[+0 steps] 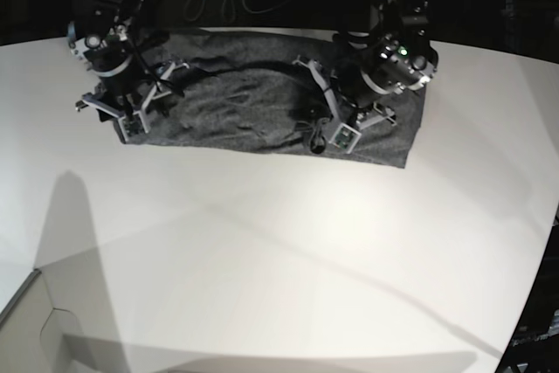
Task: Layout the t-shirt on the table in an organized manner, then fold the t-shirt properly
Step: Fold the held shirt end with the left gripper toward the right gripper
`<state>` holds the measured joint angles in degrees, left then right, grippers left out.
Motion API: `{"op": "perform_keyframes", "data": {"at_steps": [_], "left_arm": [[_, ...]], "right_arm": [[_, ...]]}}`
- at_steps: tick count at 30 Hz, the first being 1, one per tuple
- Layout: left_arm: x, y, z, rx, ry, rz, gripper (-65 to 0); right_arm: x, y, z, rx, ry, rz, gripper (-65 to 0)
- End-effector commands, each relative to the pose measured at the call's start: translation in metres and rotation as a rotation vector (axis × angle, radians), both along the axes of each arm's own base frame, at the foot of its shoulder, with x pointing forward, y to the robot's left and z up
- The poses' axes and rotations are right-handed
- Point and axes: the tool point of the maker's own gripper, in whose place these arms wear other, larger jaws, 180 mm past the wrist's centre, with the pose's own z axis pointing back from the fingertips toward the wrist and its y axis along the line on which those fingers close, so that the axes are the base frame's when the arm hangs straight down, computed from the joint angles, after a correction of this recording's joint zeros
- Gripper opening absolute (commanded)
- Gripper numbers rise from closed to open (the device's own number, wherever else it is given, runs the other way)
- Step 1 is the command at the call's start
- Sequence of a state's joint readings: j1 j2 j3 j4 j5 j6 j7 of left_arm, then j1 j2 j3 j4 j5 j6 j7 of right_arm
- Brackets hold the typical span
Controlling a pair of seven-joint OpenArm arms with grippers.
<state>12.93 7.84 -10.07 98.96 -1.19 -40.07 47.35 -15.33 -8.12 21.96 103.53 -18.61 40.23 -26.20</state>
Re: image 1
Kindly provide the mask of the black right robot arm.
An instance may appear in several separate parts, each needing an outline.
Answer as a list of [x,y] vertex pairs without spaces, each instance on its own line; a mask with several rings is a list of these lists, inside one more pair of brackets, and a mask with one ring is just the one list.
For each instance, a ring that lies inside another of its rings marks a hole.
[[99,80],[95,90],[76,102],[77,111],[95,110],[101,121],[113,121],[120,131],[147,133],[151,112],[166,115],[162,101],[180,95],[174,73],[189,66],[182,60],[151,65],[144,57],[168,41],[165,31],[141,32],[145,0],[93,0],[86,19],[75,20],[67,28],[70,53]]

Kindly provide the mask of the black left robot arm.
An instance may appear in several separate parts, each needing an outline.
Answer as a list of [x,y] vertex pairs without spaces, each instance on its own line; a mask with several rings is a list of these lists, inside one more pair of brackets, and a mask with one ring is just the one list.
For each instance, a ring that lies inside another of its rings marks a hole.
[[328,143],[350,150],[365,130],[387,121],[395,110],[384,104],[402,93],[422,93],[438,70],[438,53],[425,34],[424,7],[405,0],[374,0],[378,21],[367,36],[338,32],[346,55],[330,70],[315,59],[297,58],[322,91],[320,110],[308,126]]

